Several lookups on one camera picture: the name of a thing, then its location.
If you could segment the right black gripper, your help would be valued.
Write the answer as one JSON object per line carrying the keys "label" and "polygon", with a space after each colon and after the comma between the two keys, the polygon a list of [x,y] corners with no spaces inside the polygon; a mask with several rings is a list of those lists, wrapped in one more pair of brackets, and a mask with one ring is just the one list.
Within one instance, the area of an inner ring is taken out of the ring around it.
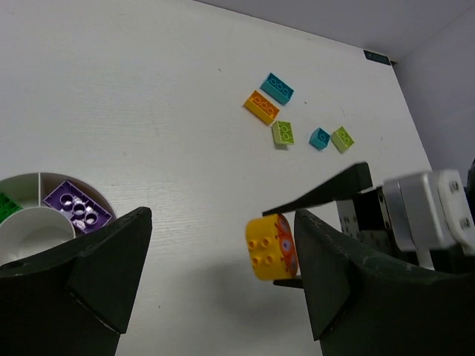
{"label": "right black gripper", "polygon": [[[417,266],[419,261],[416,253],[403,252],[396,245],[382,188],[372,187],[370,166],[367,162],[357,162],[296,200],[264,211],[262,216],[285,214],[337,201],[343,234],[381,253]],[[273,284],[293,289],[303,288],[300,277],[274,280]]]}

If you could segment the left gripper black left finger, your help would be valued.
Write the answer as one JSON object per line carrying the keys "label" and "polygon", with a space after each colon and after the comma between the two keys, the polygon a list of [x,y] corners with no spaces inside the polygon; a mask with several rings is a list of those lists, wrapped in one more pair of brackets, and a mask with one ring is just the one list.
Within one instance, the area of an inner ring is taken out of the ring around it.
{"label": "left gripper black left finger", "polygon": [[1,266],[2,355],[115,355],[152,232],[139,207],[89,234]]}

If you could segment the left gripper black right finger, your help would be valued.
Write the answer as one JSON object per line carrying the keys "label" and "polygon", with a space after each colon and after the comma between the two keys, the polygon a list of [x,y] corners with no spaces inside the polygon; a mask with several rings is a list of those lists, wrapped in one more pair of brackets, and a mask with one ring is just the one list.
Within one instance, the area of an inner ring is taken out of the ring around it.
{"label": "left gripper black right finger", "polygon": [[434,271],[295,213],[312,335],[324,355],[472,355],[474,267]]}

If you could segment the orange yellow lego piece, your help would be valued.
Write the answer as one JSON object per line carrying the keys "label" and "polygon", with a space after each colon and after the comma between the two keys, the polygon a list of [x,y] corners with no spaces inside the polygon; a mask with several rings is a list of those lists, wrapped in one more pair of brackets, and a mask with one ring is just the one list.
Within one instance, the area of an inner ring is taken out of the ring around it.
{"label": "orange yellow lego piece", "polygon": [[252,269],[259,280],[285,280],[297,274],[298,256],[290,224],[284,215],[272,214],[250,220],[245,238]]}

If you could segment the purple lego brick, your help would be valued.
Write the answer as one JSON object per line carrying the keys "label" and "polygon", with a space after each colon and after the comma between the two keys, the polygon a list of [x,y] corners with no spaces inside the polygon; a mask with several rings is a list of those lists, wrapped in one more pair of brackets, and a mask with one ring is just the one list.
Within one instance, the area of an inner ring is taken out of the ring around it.
{"label": "purple lego brick", "polygon": [[81,234],[89,234],[107,225],[112,214],[69,180],[54,188],[43,203],[64,215]]}

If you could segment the dark green lego stud piece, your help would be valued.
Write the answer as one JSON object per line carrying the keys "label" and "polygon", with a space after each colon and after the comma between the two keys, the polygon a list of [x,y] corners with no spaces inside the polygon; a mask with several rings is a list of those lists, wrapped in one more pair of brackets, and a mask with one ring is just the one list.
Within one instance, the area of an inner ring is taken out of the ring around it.
{"label": "dark green lego stud piece", "polygon": [[5,193],[0,193],[0,223],[22,210],[22,207]]}

